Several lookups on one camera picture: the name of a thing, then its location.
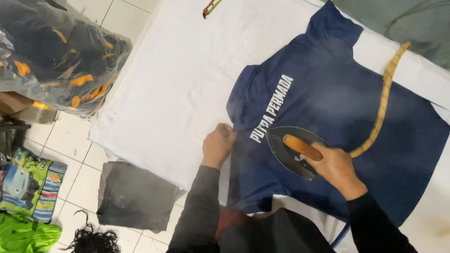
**ironing table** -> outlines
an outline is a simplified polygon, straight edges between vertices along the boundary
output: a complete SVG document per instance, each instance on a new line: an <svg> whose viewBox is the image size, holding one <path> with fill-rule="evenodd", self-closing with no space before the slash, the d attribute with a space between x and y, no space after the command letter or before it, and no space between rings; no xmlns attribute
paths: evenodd
<svg viewBox="0 0 450 253"><path fill-rule="evenodd" d="M93 142L186 190L202 160L205 136L217 123L231 123L225 105L243 68L260 64L304 33L310 17L324 4L226 0L203 19L207 2L160 0L90 131ZM364 29L353 47L354 59L382 74L398 47ZM408 51L393 80L428 99L450 122L447 71ZM449 165L447 141L425 193L400 227L418 251L448 248ZM220 175L221 204L227 200L229 168L228 160ZM345 225L298 201L279 199L312 219L330 242ZM336 251L356 252L350 233Z"/></svg>

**clothes iron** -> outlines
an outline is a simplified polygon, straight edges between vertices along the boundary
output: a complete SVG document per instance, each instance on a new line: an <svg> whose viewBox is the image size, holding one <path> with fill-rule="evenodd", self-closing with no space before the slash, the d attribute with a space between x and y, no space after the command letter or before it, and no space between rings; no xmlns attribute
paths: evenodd
<svg viewBox="0 0 450 253"><path fill-rule="evenodd" d="M296 126L274 127L267 131L266 137L270 150L286 169L310 181L315 178L317 172L300 154L320 161L322 154L311 144L318 142L329 147L328 143L312 132Z"/></svg>

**navy blue shirt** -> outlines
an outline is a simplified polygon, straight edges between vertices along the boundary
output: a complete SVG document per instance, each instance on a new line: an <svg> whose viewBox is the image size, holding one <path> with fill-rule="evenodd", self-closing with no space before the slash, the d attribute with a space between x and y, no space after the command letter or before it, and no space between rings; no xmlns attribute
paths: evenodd
<svg viewBox="0 0 450 253"><path fill-rule="evenodd" d="M261 65L242 71L227 104L238 133L229 207L246 213L269 211L272 195L284 194L348 221L344 197L320 175L307 181L284 168L271 153L265 133L272 127L302 127L347 152L369 137L383 78L353 59L362 30L328 1L311 17L305 34ZM396 226L421 198L449 130L429 101L392 84L379 136L353 163Z"/></svg>

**person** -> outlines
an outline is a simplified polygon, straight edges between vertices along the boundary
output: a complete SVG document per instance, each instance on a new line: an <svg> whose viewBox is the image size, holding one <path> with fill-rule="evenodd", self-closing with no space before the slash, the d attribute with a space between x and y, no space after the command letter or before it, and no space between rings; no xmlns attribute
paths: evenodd
<svg viewBox="0 0 450 253"><path fill-rule="evenodd" d="M204 140L203 160L167 252L334 252L312 221L285 208L267 218L225 228L219 237L220 244L217 243L220 168L235 140L232 127L222 123ZM357 178L350 155L342 149L315 143L313 146L324 158L319 162L303 158L347 200L358 251L416 252Z"/></svg>

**black string pile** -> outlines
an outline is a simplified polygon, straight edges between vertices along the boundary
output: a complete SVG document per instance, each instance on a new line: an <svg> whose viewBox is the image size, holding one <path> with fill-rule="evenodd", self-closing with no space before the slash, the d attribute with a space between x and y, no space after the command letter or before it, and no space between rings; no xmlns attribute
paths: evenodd
<svg viewBox="0 0 450 253"><path fill-rule="evenodd" d="M69 247L63 250L71 249L72 253L119 253L119 247L117 245L117 234L111 230L105 233L93 233L92 224L88 224L88 214L86 214L86 226L83 229L77 229L75 231L75 238L70 243Z"/></svg>

